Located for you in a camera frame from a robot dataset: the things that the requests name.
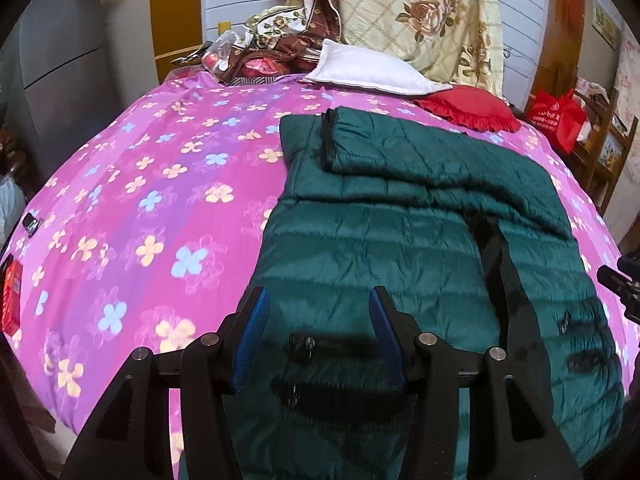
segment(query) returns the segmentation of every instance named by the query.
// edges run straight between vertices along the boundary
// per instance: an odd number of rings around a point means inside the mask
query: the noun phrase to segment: plastic bag
[[[573,99],[574,89],[557,99],[543,90],[536,94],[536,100],[527,114],[527,121],[533,124],[551,143],[555,150],[568,155],[582,129],[587,114]]]
[[[226,30],[220,34],[206,52],[202,55],[202,64],[214,74],[214,70],[226,70],[229,64],[229,56],[234,43],[238,41],[238,35],[232,30]]]

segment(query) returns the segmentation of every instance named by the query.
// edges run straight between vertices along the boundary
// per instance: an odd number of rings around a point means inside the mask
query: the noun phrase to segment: pink floral bedsheet
[[[12,343],[44,405],[78,432],[137,346],[184,348],[236,309],[282,192],[279,119],[345,105],[500,144],[550,174],[595,282],[619,257],[588,197],[545,138],[480,134],[391,96],[291,82],[224,88],[207,73],[167,82],[80,148],[30,203],[45,219],[19,227],[9,251],[24,265],[21,329]],[[628,388],[638,326],[596,284]],[[183,448],[170,397],[172,460]]]

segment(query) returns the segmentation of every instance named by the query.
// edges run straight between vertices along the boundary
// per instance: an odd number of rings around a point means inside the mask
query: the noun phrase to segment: floral quilt
[[[604,222],[542,134],[478,133],[411,102],[296,80],[225,88],[209,73],[165,82],[82,146],[30,203],[44,222],[9,245],[24,266],[21,327],[10,340],[47,409],[80,431],[137,346],[185,348],[235,311],[286,167],[280,118],[348,106],[466,133],[515,150],[551,175],[595,282],[619,257]],[[628,388],[638,326],[596,285]],[[170,396],[172,460],[184,447]]]

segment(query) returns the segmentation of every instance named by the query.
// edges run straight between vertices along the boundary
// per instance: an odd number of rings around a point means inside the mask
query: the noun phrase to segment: black strap
[[[467,219],[482,260],[489,298],[500,323],[500,346],[514,357],[529,384],[553,413],[551,364],[540,335],[538,316],[529,301],[509,252],[509,244],[496,217]]]

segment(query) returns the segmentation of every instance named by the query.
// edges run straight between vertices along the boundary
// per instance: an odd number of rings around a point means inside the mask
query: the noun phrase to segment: red object
[[[14,336],[20,328],[20,286],[22,284],[22,264],[12,261],[4,275],[2,290],[2,331]]]
[[[527,120],[544,134],[553,149],[568,155],[587,114],[574,101],[573,88],[559,99],[539,90]]]
[[[474,86],[456,85],[415,103],[424,110],[476,132],[517,132],[522,125],[500,98]]]

